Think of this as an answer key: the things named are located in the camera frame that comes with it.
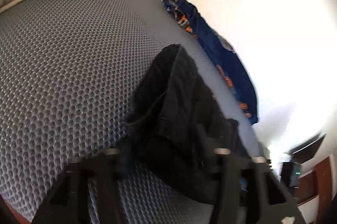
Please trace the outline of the black monitor screen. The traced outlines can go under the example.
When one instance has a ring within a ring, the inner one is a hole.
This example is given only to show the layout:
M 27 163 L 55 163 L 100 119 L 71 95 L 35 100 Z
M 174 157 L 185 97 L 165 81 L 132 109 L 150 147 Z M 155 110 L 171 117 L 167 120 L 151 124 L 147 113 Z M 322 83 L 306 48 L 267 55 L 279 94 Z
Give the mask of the black monitor screen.
M 316 155 L 325 137 L 326 134 L 320 132 L 296 147 L 291 148 L 287 152 L 290 155 L 290 161 L 303 164 L 312 159 Z

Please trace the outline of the grey mesh mattress cover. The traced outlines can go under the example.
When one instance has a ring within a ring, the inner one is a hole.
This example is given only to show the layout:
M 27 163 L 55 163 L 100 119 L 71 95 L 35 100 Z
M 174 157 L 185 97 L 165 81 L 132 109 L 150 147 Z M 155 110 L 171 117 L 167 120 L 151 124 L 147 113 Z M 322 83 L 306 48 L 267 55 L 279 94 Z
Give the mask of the grey mesh mattress cover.
M 1 196 L 32 220 L 63 166 L 126 133 L 131 97 L 170 44 L 193 58 L 252 156 L 261 146 L 217 69 L 161 0 L 24 0 L 1 14 Z

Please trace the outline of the blue patterned fleece blanket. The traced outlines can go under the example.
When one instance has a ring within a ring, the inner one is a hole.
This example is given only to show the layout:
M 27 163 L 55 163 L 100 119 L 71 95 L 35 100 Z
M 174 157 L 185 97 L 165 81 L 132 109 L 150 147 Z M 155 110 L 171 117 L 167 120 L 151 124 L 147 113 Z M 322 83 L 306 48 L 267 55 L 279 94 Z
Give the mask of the blue patterned fleece blanket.
M 190 33 L 206 52 L 250 124 L 258 123 L 258 100 L 254 85 L 231 44 L 211 28 L 197 8 L 187 0 L 163 0 L 163 4 L 178 25 Z

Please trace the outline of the black denim pants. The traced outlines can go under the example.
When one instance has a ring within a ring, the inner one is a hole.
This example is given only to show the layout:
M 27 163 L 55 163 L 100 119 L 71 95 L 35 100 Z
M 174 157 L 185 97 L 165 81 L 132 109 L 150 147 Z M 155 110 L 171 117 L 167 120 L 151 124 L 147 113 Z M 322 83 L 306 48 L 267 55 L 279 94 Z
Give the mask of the black denim pants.
M 176 192 L 212 205 L 216 200 L 216 148 L 248 157 L 238 122 L 225 118 L 181 45 L 165 47 L 133 96 L 127 135 L 119 149 Z

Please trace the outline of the brown wooden door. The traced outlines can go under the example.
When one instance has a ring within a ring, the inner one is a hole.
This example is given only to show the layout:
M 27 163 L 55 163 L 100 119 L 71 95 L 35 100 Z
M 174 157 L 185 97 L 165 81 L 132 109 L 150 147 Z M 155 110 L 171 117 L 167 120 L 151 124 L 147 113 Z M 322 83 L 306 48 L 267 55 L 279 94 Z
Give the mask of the brown wooden door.
M 336 168 L 332 156 L 300 177 L 295 197 L 305 223 L 330 222 L 336 205 Z

